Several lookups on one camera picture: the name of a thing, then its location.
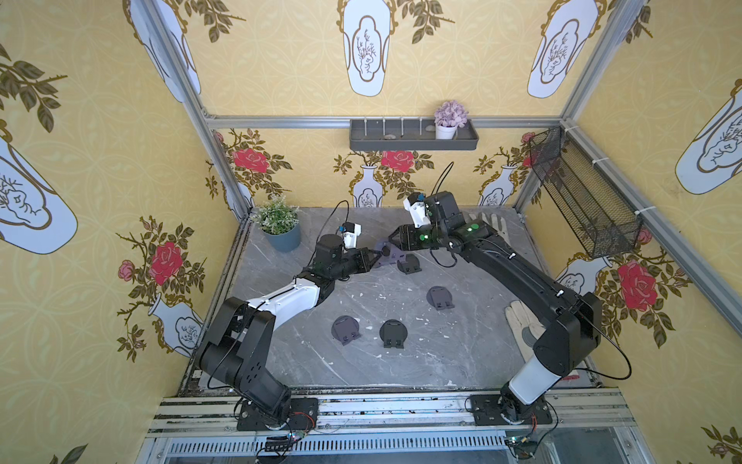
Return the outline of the purple flower white pot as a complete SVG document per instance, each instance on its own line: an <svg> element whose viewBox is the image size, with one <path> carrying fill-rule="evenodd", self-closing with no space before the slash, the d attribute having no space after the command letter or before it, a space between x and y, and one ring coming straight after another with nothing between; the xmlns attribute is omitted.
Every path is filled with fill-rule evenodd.
<svg viewBox="0 0 742 464"><path fill-rule="evenodd" d="M435 111L436 139L454 139L457 131L465 127L469 120L469 112L463 104L457 101L444 102Z"/></svg>

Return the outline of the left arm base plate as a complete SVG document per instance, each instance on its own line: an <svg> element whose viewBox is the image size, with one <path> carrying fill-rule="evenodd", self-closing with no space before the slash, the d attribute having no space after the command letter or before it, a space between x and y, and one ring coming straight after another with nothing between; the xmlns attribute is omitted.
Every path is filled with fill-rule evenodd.
<svg viewBox="0 0 742 464"><path fill-rule="evenodd" d="M254 401L243 401L235 414L237 431L304 431L315 429L319 413L316 397L291 397L272 415Z"/></svg>

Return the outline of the grey wall shelf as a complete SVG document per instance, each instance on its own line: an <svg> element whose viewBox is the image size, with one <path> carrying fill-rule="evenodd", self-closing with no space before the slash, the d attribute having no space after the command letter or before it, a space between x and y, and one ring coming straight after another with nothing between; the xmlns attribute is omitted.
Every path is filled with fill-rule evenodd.
<svg viewBox="0 0 742 464"><path fill-rule="evenodd" d="M357 118L350 121L350 149L371 151L473 151L479 134L471 122L451 139L436 136L432 118Z"/></svg>

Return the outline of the aluminium frame rail front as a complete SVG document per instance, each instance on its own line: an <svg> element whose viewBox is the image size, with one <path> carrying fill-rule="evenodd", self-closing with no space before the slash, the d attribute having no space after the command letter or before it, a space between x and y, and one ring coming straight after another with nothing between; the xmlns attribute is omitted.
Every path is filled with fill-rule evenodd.
<svg viewBox="0 0 742 464"><path fill-rule="evenodd" d="M465 401L483 390L320 390L315 429L237 431L235 396L162 400L139 452L141 463L210 457L494 452L507 463L649 463L651 451L622 393L611 388L558 389L545 400L552 425L477 426Z"/></svg>

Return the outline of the purple phone stand front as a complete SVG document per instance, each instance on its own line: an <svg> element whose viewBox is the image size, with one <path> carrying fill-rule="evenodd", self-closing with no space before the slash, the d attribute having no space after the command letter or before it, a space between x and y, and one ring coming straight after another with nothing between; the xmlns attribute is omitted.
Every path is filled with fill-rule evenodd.
<svg viewBox="0 0 742 464"><path fill-rule="evenodd" d="M361 338L359 321L348 315L338 317L332 323L330 332L332 333L332 337L343 346L347 346L351 342Z"/></svg>

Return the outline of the green plant blue pot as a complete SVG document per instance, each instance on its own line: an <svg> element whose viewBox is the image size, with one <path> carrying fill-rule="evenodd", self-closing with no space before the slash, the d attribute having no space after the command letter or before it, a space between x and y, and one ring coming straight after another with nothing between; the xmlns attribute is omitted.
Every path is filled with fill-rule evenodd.
<svg viewBox="0 0 742 464"><path fill-rule="evenodd" d="M269 244L279 252L290 252L301 243L298 208L286 203L284 197L268 200L250 216L266 235Z"/></svg>

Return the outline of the grey work glove back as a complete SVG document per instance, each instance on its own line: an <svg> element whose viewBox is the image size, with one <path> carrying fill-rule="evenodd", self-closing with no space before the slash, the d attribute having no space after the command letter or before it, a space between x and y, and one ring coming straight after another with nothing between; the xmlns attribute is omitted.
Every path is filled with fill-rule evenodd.
<svg viewBox="0 0 742 464"><path fill-rule="evenodd" d="M489 224L494 228L494 230L496 230L496 232L498 232L499 236L502 237L506 243L510 244L507 223L500 215L480 212L477 214L469 213L469 217L471 220L482 220L486 224Z"/></svg>

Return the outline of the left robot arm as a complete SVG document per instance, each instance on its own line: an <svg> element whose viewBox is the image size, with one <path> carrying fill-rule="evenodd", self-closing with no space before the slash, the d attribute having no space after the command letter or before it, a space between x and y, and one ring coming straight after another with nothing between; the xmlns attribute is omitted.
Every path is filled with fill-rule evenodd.
<svg viewBox="0 0 742 464"><path fill-rule="evenodd" d="M308 265L287 285L249 301L224 301L196 350L195 365L250 401L269 423L285 423L291 391L267 367L274 331L324 303L338 280L370 272L382 256L368 247L348 249L338 235L322 236Z"/></svg>

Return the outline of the black phone stand front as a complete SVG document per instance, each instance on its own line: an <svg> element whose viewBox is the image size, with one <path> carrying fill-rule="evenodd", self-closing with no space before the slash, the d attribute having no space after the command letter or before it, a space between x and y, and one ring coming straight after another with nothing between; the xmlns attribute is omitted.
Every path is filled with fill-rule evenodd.
<svg viewBox="0 0 742 464"><path fill-rule="evenodd" d="M408 334L407 327L395 319L387 320L379 331L384 348L403 349Z"/></svg>

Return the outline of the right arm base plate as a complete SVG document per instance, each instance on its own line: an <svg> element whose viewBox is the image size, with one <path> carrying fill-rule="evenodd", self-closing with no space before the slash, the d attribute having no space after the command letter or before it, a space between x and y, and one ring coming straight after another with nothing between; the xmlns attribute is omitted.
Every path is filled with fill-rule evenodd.
<svg viewBox="0 0 742 464"><path fill-rule="evenodd" d="M465 401L466 410L473 415L477 426L483 425L552 425L554 416L544 398L532 404L522 403L508 392L501 394L473 394Z"/></svg>

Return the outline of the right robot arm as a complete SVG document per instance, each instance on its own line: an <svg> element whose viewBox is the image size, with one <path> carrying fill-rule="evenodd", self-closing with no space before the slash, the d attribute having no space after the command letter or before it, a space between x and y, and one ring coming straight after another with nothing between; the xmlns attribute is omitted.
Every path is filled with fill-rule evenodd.
<svg viewBox="0 0 742 464"><path fill-rule="evenodd" d="M390 241L402 251L445 249L503 284L544 326L533 356L505 385L511 408L530 406L575 370L601 342L601 303L543 273L514 251L492 225L466 218L449 191L404 199L411 224L399 226Z"/></svg>

